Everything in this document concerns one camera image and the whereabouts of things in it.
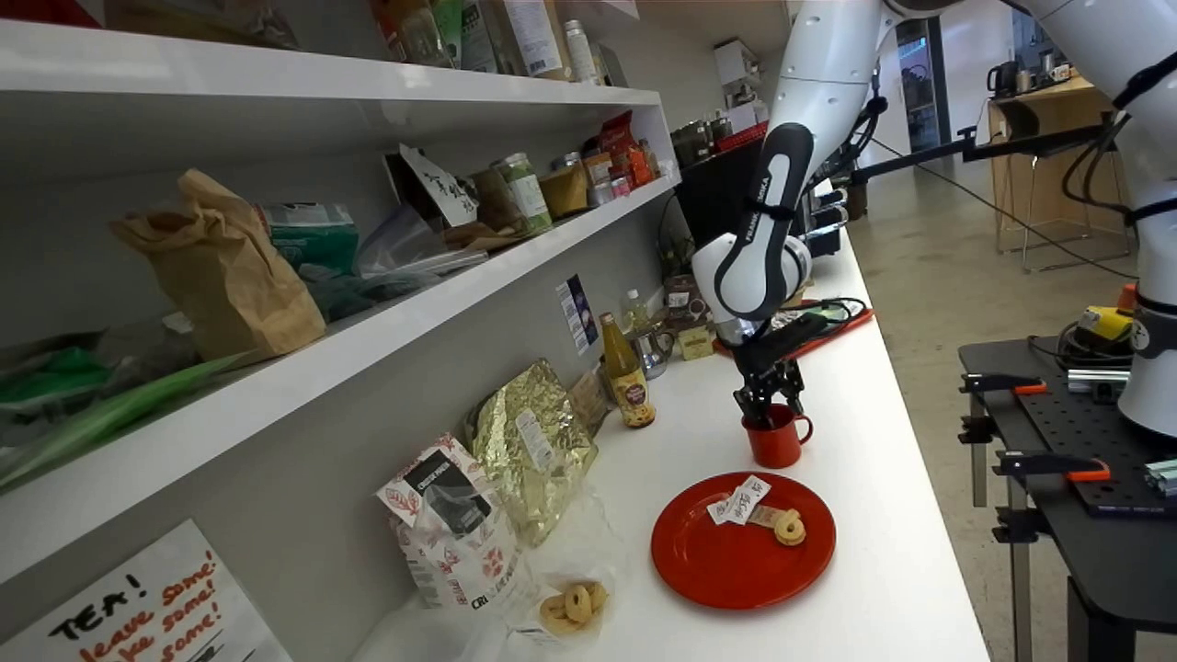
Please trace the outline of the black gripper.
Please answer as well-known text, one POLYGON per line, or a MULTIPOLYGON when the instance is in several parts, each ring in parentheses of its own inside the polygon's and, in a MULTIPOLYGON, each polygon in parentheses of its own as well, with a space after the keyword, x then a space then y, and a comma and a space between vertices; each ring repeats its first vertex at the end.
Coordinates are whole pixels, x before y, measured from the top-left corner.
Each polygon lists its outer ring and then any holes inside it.
POLYGON ((800 358, 802 346, 819 334, 813 316, 791 321, 775 330, 753 334, 732 350, 744 386, 737 390, 741 403, 769 403, 774 396, 800 400, 802 370, 800 358))

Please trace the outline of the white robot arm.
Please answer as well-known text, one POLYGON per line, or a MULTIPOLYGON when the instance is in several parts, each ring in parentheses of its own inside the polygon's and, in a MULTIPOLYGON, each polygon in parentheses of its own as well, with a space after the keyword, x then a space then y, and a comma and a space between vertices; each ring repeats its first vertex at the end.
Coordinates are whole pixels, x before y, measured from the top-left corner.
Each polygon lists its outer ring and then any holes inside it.
MULTIPOLYGON (((954 0, 802 0, 741 224, 694 251, 692 273, 721 342, 775 365, 774 316, 813 261, 791 229, 868 108, 883 34, 954 0)), ((1126 224, 1137 232, 1134 365, 1118 412, 1177 433, 1177 0, 1014 0, 1118 112, 1126 224)))

